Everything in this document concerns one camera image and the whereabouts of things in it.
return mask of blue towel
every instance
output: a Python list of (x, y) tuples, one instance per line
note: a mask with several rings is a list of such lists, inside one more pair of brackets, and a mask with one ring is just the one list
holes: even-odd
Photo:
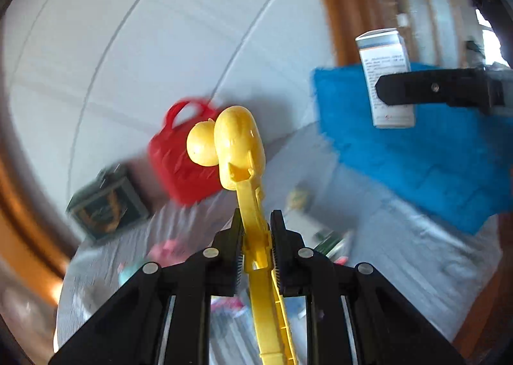
[(511, 210), (513, 118), (425, 104), (416, 106), (414, 128), (377, 129), (361, 65), (316, 69), (313, 79), (321, 131), (344, 164), (471, 234)]

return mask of red bag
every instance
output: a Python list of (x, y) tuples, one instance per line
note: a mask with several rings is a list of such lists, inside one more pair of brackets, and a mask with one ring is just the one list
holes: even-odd
[[(173, 127), (178, 113), (189, 103), (200, 109), (199, 114)], [(207, 100), (181, 100), (169, 109), (164, 127), (148, 145), (148, 156), (161, 184), (169, 197), (182, 206), (192, 206), (222, 189), (219, 167), (198, 165), (187, 153), (187, 135), (194, 125), (209, 118), (216, 120), (220, 113)]]

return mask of yellow plastic handle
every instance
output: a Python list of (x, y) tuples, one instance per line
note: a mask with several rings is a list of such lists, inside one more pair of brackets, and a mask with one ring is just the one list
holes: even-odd
[(221, 184), (237, 192), (245, 232), (244, 270), (263, 364), (296, 365), (285, 305), (273, 273), (271, 234), (261, 209), (265, 153), (253, 115), (242, 106), (232, 106), (216, 122), (198, 123), (187, 137), (187, 152), (197, 164), (219, 164)]

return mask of yellow-green object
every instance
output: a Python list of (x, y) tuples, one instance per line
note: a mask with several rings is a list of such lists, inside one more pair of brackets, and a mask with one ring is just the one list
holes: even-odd
[(244, 271), (249, 277), (263, 364), (296, 365), (285, 305), (273, 272), (271, 233), (261, 209), (265, 153), (252, 114), (242, 106), (232, 106), (222, 111), (216, 122), (198, 123), (187, 138), (187, 152), (200, 165), (212, 166), (217, 161), (221, 184), (237, 192), (245, 232)]

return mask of screw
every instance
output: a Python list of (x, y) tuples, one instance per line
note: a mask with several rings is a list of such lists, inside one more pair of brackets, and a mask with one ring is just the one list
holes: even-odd
[(215, 258), (215, 257), (217, 257), (217, 255), (219, 255), (219, 250), (212, 246), (203, 251), (203, 256), (205, 258)]
[(362, 274), (369, 275), (372, 274), (374, 271), (374, 268), (371, 264), (367, 264), (366, 262), (361, 263), (358, 265), (358, 271)]
[(301, 258), (311, 258), (312, 256), (314, 256), (314, 252), (310, 248), (301, 248), (298, 251), (298, 255)]
[(158, 264), (154, 262), (148, 262), (143, 266), (143, 273), (145, 274), (155, 274), (158, 271)]

